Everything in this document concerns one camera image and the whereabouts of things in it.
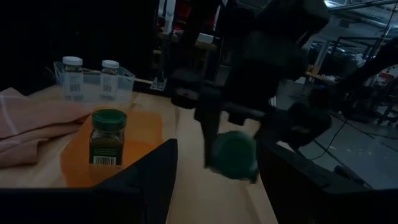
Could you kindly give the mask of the white-lid spice jar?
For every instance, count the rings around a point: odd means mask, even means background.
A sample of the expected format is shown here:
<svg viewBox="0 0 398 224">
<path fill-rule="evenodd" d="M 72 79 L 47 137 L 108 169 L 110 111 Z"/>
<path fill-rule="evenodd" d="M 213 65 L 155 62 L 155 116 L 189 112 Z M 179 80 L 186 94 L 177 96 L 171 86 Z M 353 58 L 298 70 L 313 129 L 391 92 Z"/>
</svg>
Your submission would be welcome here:
<svg viewBox="0 0 398 224">
<path fill-rule="evenodd" d="M 118 89 L 119 63 L 114 60 L 103 60 L 100 75 L 101 97 L 114 100 Z"/>
<path fill-rule="evenodd" d="M 81 86 L 83 84 L 83 59 L 74 56 L 62 58 L 64 92 L 67 100 L 75 100 L 83 96 Z"/>
</svg>

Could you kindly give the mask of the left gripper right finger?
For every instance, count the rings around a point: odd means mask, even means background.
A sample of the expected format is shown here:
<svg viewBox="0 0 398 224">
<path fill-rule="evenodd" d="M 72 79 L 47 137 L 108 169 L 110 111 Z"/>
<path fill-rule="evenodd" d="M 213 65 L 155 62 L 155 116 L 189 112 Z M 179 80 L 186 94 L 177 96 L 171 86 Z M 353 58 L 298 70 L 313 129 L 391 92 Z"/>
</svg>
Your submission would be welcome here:
<svg viewBox="0 0 398 224">
<path fill-rule="evenodd" d="M 398 224 L 398 189 L 366 188 L 268 142 L 259 171 L 279 224 Z"/>
</svg>

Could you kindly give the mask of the black partition screen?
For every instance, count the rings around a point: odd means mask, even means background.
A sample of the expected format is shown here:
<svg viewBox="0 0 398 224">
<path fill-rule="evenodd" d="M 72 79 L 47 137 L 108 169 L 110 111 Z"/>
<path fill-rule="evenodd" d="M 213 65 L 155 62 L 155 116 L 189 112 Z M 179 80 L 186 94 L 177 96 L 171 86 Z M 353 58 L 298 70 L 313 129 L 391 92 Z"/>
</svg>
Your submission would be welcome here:
<svg viewBox="0 0 398 224">
<path fill-rule="evenodd" d="M 115 60 L 150 75 L 159 0 L 0 0 L 0 91 L 29 95 L 55 84 L 64 56 L 99 70 Z"/>
</svg>

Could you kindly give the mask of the white building column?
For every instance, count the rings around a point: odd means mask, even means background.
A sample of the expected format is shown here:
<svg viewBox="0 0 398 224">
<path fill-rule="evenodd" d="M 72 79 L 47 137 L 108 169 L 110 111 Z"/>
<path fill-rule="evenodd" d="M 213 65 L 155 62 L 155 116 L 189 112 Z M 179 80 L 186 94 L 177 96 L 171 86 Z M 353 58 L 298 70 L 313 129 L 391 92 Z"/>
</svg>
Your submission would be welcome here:
<svg viewBox="0 0 398 224">
<path fill-rule="evenodd" d="M 324 61 L 324 59 L 325 59 L 325 57 L 326 57 L 326 54 L 327 54 L 327 52 L 328 52 L 328 48 L 329 48 L 329 46 L 330 46 L 330 43 L 331 43 L 330 40 L 326 40 L 326 41 L 323 43 L 323 45 L 322 45 L 322 47 L 321 47 L 321 49 L 320 49 L 320 51 L 319 51 L 318 57 L 317 57 L 317 59 L 316 59 L 316 61 L 315 61 L 315 63 L 314 63 L 314 66 L 315 66 L 315 67 L 318 67 L 318 68 L 321 67 L 321 65 L 322 65 L 322 63 L 323 63 L 323 61 Z"/>
</svg>

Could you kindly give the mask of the clear plastic bin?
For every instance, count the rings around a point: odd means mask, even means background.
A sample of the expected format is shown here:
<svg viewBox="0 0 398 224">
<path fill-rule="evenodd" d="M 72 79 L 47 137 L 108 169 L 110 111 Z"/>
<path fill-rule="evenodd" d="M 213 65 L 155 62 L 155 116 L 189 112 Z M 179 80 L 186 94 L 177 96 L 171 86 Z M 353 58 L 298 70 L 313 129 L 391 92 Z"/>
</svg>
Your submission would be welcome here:
<svg viewBox="0 0 398 224">
<path fill-rule="evenodd" d="M 64 77 L 63 77 L 63 63 L 54 62 L 55 77 L 57 79 L 57 85 L 61 89 L 61 94 L 65 100 L 64 92 Z M 126 104 L 131 99 L 132 89 L 134 86 L 135 75 L 124 67 L 119 67 L 118 75 L 118 89 L 114 100 L 107 100 L 101 97 L 101 83 L 100 83 L 100 71 L 84 71 L 83 72 L 83 84 L 81 90 L 83 96 L 76 98 L 75 100 L 68 100 L 81 103 L 91 104 L 105 104 L 105 103 L 117 103 Z"/>
</svg>

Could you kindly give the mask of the orange plastic bin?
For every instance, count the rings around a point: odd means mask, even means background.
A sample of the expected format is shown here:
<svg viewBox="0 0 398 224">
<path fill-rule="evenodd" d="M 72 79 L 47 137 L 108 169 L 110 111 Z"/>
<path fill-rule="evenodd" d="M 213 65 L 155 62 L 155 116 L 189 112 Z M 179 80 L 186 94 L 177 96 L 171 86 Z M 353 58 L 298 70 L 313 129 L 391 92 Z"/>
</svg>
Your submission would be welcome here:
<svg viewBox="0 0 398 224">
<path fill-rule="evenodd" d="M 116 175 L 164 142 L 161 115 L 128 109 L 122 111 L 127 114 L 122 165 L 89 163 L 89 138 L 92 131 L 89 117 L 60 156 L 67 187 L 92 187 Z"/>
</svg>

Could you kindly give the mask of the green-lid spice jar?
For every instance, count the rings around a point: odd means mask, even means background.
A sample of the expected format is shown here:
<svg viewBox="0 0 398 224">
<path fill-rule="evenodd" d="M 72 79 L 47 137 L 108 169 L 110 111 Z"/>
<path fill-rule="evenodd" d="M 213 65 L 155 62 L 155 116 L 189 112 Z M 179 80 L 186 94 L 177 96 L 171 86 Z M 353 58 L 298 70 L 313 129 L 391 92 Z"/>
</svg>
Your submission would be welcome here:
<svg viewBox="0 0 398 224">
<path fill-rule="evenodd" d="M 218 134 L 210 148 L 210 169 L 233 180 L 257 182 L 256 141 L 241 131 Z"/>
<path fill-rule="evenodd" d="M 124 130 L 127 114 L 116 109 L 101 109 L 92 113 L 89 140 L 89 163 L 121 166 Z"/>
</svg>

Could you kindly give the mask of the background wooden desk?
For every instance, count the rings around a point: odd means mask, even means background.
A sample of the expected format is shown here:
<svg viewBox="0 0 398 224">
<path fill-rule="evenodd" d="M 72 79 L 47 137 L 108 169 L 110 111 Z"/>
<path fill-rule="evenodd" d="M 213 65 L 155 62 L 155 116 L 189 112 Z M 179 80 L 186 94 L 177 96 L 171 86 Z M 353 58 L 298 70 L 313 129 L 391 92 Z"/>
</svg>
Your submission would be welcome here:
<svg viewBox="0 0 398 224">
<path fill-rule="evenodd" d="M 307 68 L 307 71 L 305 73 L 305 76 L 309 77 L 309 78 L 313 78 L 315 80 L 319 80 L 319 81 L 327 83 L 327 84 L 331 84 L 331 85 L 334 85 L 337 83 L 337 81 L 334 79 L 328 78 L 325 75 L 320 75 L 319 71 L 320 71 L 319 66 L 309 65 Z"/>
</svg>

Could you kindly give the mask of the red machine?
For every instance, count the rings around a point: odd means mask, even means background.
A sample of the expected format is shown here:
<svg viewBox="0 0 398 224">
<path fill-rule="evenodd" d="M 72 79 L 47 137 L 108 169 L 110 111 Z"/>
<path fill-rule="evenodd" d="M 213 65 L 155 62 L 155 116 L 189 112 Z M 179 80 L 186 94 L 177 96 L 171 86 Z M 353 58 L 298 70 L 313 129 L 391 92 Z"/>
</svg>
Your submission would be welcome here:
<svg viewBox="0 0 398 224">
<path fill-rule="evenodd" d="M 185 27 L 190 11 L 190 0 L 176 0 L 174 24 L 177 30 L 182 30 Z"/>
</svg>

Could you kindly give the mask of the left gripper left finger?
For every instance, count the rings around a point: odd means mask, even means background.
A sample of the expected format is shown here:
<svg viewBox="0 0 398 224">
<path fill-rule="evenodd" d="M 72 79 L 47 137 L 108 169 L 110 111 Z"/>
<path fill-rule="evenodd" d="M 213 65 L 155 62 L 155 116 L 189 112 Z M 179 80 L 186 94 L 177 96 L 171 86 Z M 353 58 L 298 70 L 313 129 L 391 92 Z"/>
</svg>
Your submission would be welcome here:
<svg viewBox="0 0 398 224">
<path fill-rule="evenodd" d="M 0 224 L 165 224 L 177 160 L 169 139 L 93 187 L 0 189 Z"/>
</svg>

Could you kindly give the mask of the black aluminium table frame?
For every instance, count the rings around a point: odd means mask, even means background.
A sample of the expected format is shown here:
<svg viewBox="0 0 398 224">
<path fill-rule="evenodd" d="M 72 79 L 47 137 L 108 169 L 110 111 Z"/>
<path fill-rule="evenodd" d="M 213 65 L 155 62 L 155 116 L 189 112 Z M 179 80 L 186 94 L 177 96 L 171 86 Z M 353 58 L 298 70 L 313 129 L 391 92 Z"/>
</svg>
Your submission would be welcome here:
<svg viewBox="0 0 398 224">
<path fill-rule="evenodd" d="M 170 98 L 171 96 L 167 85 L 167 79 L 158 80 L 157 77 L 155 77 L 152 81 L 135 78 L 132 90 L 139 93 L 147 93 L 150 95 L 163 96 L 166 98 Z"/>
</svg>

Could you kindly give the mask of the pink folded cloth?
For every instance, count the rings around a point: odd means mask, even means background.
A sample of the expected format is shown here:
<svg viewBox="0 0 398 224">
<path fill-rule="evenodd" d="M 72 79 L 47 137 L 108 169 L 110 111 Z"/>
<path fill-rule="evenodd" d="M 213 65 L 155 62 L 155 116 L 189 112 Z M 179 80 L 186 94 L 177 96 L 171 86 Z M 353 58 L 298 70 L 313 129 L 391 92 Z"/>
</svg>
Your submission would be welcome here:
<svg viewBox="0 0 398 224">
<path fill-rule="evenodd" d="M 93 111 L 72 101 L 34 101 L 13 88 L 0 92 L 0 167 L 38 163 L 39 144 L 78 131 Z"/>
</svg>

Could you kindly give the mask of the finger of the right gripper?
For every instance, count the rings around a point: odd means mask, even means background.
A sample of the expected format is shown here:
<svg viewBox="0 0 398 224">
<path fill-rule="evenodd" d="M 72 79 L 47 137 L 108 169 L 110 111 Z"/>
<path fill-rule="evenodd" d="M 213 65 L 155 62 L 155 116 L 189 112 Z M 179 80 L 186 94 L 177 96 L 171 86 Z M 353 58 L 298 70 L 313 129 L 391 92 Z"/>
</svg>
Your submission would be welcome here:
<svg viewBox="0 0 398 224">
<path fill-rule="evenodd" d="M 327 110 L 294 103 L 289 109 L 274 108 L 261 120 L 257 139 L 265 142 L 282 141 L 291 148 L 306 146 L 331 127 Z"/>
<path fill-rule="evenodd" d="M 201 129 L 204 139 L 204 166 L 211 167 L 211 151 L 212 146 L 217 138 L 220 124 L 220 110 L 210 110 L 203 112 L 200 119 Z"/>
</svg>

